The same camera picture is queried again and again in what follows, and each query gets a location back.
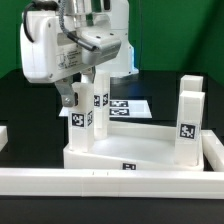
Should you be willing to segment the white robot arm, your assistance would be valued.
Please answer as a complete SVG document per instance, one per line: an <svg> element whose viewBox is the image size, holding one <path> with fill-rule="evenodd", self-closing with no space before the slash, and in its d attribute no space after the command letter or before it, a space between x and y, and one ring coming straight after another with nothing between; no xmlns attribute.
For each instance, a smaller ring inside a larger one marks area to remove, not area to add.
<svg viewBox="0 0 224 224"><path fill-rule="evenodd" d="M65 107L78 104L73 76L97 69L134 74L128 0L32 0L20 28L22 69L31 83L53 83Z"/></svg>

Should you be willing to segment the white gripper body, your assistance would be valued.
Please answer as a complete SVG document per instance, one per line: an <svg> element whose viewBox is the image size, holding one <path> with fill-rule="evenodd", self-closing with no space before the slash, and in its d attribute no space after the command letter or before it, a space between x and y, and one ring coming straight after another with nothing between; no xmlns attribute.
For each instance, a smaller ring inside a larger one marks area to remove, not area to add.
<svg viewBox="0 0 224 224"><path fill-rule="evenodd" d="M34 42L20 28L22 69L31 83L53 83L90 65L82 61L82 48L61 31L54 11L29 11L27 29Z"/></svg>

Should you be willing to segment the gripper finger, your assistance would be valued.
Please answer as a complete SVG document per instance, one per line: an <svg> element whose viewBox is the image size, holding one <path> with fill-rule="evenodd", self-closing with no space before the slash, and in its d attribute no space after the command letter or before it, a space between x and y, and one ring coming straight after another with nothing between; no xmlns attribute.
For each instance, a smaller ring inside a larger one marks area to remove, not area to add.
<svg viewBox="0 0 224 224"><path fill-rule="evenodd" d="M85 69L81 73L82 83L93 83L95 80L96 69L94 67Z"/></svg>
<svg viewBox="0 0 224 224"><path fill-rule="evenodd" d="M72 84L72 76L55 82L55 86L61 95L61 101L64 107L73 107L78 105L78 93L74 91Z"/></svg>

